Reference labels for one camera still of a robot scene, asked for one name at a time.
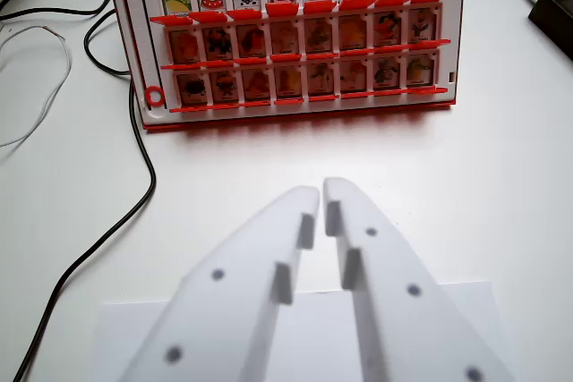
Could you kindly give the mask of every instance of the black cable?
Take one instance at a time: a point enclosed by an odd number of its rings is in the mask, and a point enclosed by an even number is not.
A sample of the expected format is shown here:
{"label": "black cable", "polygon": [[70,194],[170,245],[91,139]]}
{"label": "black cable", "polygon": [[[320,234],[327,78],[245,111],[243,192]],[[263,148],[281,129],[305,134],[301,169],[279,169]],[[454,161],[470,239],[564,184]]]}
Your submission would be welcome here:
{"label": "black cable", "polygon": [[44,310],[44,314],[42,315],[41,320],[39,321],[38,328],[36,329],[36,333],[30,343],[30,347],[26,352],[24,359],[21,362],[20,368],[14,377],[13,382],[20,382],[22,378],[25,376],[28,368],[30,367],[31,363],[38,352],[39,344],[42,340],[42,336],[46,331],[47,322],[54,311],[54,307],[56,306],[57,300],[59,298],[60,292],[62,292],[62,288],[64,287],[66,281],[70,277],[70,275],[78,268],[86,259],[88,259],[96,250],[103,245],[109,237],[113,233],[115,233],[119,228],[124,225],[135,213],[150,199],[151,195],[155,191],[157,186],[157,176],[155,175],[155,169],[153,168],[153,164],[151,163],[150,156],[145,149],[145,145],[143,145],[143,140],[141,139],[141,135],[139,132],[139,128],[137,126],[137,122],[135,121],[135,112],[134,112],[134,103],[133,100],[135,99],[135,92],[133,91],[133,81],[130,81],[129,85],[129,119],[132,123],[133,134],[135,135],[135,140],[137,140],[137,145],[140,149],[141,155],[143,156],[143,160],[145,161],[145,165],[147,166],[148,170],[150,171],[150,186],[143,194],[143,197],[133,206],[133,208],[127,212],[113,227],[107,230],[103,236],[101,236],[97,242],[95,242],[91,247],[86,250],[83,254],[80,255],[78,259],[76,259],[71,266],[67,268],[64,274],[60,277],[57,281],[56,287],[52,291],[49,300],[47,301],[46,309]]}
{"label": "black cable", "polygon": [[[2,0],[0,2],[0,11],[4,9],[6,4],[11,0]],[[28,15],[30,13],[69,13],[72,15],[97,15],[101,13],[107,6],[110,0],[104,0],[100,6],[96,9],[90,11],[82,11],[77,9],[65,9],[65,8],[30,8],[18,11],[16,13],[7,13],[6,15],[0,15],[0,21],[10,20],[12,18],[21,17],[23,15]]]}
{"label": "black cable", "polygon": [[112,75],[115,75],[115,76],[129,75],[130,74],[129,71],[118,71],[116,69],[112,69],[111,67],[104,65],[99,60],[97,60],[96,57],[94,57],[90,51],[91,35],[101,25],[102,22],[104,22],[108,17],[111,17],[114,14],[115,14],[114,9],[112,9],[111,11],[107,11],[101,17],[99,17],[99,20],[97,20],[93,26],[90,27],[90,29],[86,33],[86,36],[83,38],[83,49],[86,51],[86,54],[88,55],[90,60],[102,71],[107,72],[107,73],[111,73]]}

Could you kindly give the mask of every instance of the white table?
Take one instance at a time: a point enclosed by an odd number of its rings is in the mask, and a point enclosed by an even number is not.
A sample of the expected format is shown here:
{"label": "white table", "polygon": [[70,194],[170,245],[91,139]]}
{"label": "white table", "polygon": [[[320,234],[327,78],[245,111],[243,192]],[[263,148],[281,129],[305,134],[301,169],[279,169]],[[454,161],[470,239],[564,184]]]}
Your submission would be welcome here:
{"label": "white table", "polygon": [[[100,1],[14,0],[4,12]],[[279,193],[338,175],[370,192],[439,282],[493,281],[519,380],[569,381],[573,63],[527,19],[528,0],[464,5],[451,109],[144,135],[158,189],[65,289],[30,380],[85,380],[100,304],[169,298],[190,267]],[[12,380],[57,278],[149,183],[127,82],[83,53],[94,19],[38,14],[9,21],[0,39],[31,22],[66,37],[73,68],[36,133],[0,150],[0,380]],[[3,139],[31,123],[64,70],[58,42],[32,33],[0,55]],[[115,25],[93,51],[125,67]],[[339,288],[335,243],[322,230],[298,288]]]}

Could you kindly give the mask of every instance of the white plastic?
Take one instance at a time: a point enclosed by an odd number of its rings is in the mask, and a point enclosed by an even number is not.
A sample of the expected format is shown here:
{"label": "white plastic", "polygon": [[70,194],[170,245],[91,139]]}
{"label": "white plastic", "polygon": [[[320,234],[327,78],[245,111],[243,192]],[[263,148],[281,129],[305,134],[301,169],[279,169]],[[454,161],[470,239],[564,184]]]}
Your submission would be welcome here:
{"label": "white plastic", "polygon": [[[227,9],[231,9],[229,6],[229,1],[227,2]],[[384,56],[401,57],[398,58],[401,64],[401,72],[399,77],[399,86],[401,89],[406,89],[406,59],[411,54],[430,54],[434,56],[434,76],[433,83],[437,87],[444,88],[447,91],[441,94],[412,94],[404,93],[391,96],[368,96],[365,98],[341,98],[340,97],[340,87],[335,85],[333,94],[337,96],[335,100],[327,101],[309,101],[308,89],[305,85],[306,83],[306,69],[309,63],[322,63],[325,60],[305,60],[304,43],[300,41],[304,40],[303,32],[304,26],[303,19],[308,17],[304,15],[304,1],[296,0],[299,4],[298,14],[295,17],[280,17],[280,18],[269,18],[266,9],[265,1],[261,0],[262,6],[262,19],[254,21],[233,21],[230,17],[226,23],[222,23],[224,26],[231,28],[229,32],[231,35],[235,35],[234,27],[235,25],[243,25],[249,23],[257,23],[261,25],[261,28],[265,32],[265,40],[267,41],[267,63],[262,66],[264,72],[269,75],[269,86],[271,90],[270,104],[268,106],[240,106],[230,109],[213,109],[207,108],[202,111],[195,112],[172,112],[173,109],[179,109],[182,107],[181,98],[179,96],[179,89],[176,86],[176,75],[180,72],[172,70],[163,70],[161,66],[168,65],[172,63],[172,58],[170,56],[170,51],[167,43],[166,28],[161,24],[155,22],[150,23],[150,17],[162,16],[165,14],[163,8],[162,0],[115,0],[117,7],[119,23],[122,30],[124,44],[126,48],[127,57],[131,70],[133,73],[133,78],[135,81],[135,88],[140,101],[141,115],[143,121],[148,125],[156,125],[162,123],[185,123],[185,122],[200,122],[209,120],[220,120],[220,119],[230,119],[230,118],[245,118],[245,117],[255,117],[255,116],[266,116],[266,115],[290,115],[290,114],[302,114],[302,113],[313,113],[313,112],[324,112],[324,111],[338,111],[345,109],[359,109],[359,108],[372,108],[372,107],[383,107],[383,106],[397,106],[397,105],[412,105],[412,104],[424,104],[424,103],[440,103],[440,102],[451,102],[456,96],[456,83],[454,81],[450,82],[450,77],[457,76],[458,71],[458,50],[459,50],[459,30],[461,22],[461,5],[462,0],[441,0],[436,4],[410,4],[406,2],[403,5],[395,7],[381,7],[375,8],[371,4],[365,10],[356,11],[338,11],[338,4],[335,6],[332,13],[319,13],[314,14],[312,18],[329,16],[332,17],[333,21],[333,52],[338,53],[338,17],[343,15],[352,14],[364,14],[367,13],[368,16],[364,19],[368,23],[367,32],[367,47],[372,47],[373,36],[372,36],[372,15],[376,12],[383,11],[396,11],[400,16],[407,16],[407,12],[412,8],[438,8],[436,13],[438,14],[437,22],[437,34],[436,38],[447,38],[451,40],[451,43],[433,50],[426,51],[412,51],[408,50],[401,53],[390,53],[390,54],[368,54],[368,55],[353,55],[352,57],[339,57],[332,60],[327,60],[329,67],[332,69],[335,77],[335,82],[338,83],[338,65],[342,61],[358,60],[365,61],[367,66],[367,85],[366,91],[373,90],[373,66],[372,61],[376,58]],[[192,0],[192,9],[194,11],[199,11],[199,6],[197,5],[197,0]],[[299,31],[299,43],[301,45],[301,54],[303,58],[300,63],[295,65],[300,68],[302,74],[302,84],[303,84],[303,94],[302,97],[304,102],[301,104],[293,105],[276,105],[276,95],[274,92],[275,76],[274,71],[277,67],[283,67],[288,64],[274,64],[270,61],[271,47],[268,43],[269,41],[269,23],[273,21],[288,21],[291,19],[297,19],[300,22],[297,23],[297,28]],[[406,35],[408,32],[407,28],[408,20],[402,20],[401,28],[401,43],[406,43]],[[191,26],[183,26],[183,29],[196,29],[199,33],[204,28],[212,28],[221,25],[221,23],[198,23],[195,21]],[[176,27],[169,28],[170,30],[176,30]],[[201,51],[202,39],[200,38],[199,45]],[[238,57],[236,52],[236,42],[234,42],[233,55]],[[241,82],[241,71],[248,68],[260,68],[261,66],[239,66],[235,64],[231,70],[235,74],[236,85],[239,90],[239,103],[244,102],[242,95],[243,84]],[[218,69],[206,69],[202,67],[199,71],[200,73],[210,73],[217,72]],[[161,87],[165,94],[165,104],[160,106],[150,106],[145,100],[145,89],[158,86]],[[206,82],[207,99],[212,105],[211,88]]]}

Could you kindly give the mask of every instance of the screw hole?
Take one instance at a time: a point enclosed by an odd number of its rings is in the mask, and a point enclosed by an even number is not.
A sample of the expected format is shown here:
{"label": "screw hole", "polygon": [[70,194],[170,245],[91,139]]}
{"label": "screw hole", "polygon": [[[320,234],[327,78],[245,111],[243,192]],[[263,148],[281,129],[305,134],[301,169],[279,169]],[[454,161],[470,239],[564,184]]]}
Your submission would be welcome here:
{"label": "screw hole", "polygon": [[410,284],[407,288],[408,293],[414,297],[419,297],[422,294],[422,290],[416,284]]}
{"label": "screw hole", "polygon": [[181,348],[179,346],[171,346],[169,349],[167,349],[167,353],[165,354],[165,360],[169,364],[174,364],[179,360],[181,360],[182,356],[183,352],[181,351]]}
{"label": "screw hole", "polygon": [[482,372],[475,367],[470,367],[467,370],[466,375],[472,382],[481,382],[483,380]]}
{"label": "screw hole", "polygon": [[216,281],[220,281],[221,279],[223,279],[223,277],[225,277],[225,272],[222,269],[217,268],[213,270],[213,273],[211,273],[211,277]]}

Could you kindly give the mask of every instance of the power adapter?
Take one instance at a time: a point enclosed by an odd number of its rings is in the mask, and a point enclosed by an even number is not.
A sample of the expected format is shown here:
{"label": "power adapter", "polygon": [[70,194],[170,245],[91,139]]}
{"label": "power adapter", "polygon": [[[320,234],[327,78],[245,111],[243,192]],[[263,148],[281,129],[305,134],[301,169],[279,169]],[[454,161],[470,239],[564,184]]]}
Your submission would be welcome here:
{"label": "power adapter", "polygon": [[573,0],[538,0],[529,20],[573,60]]}

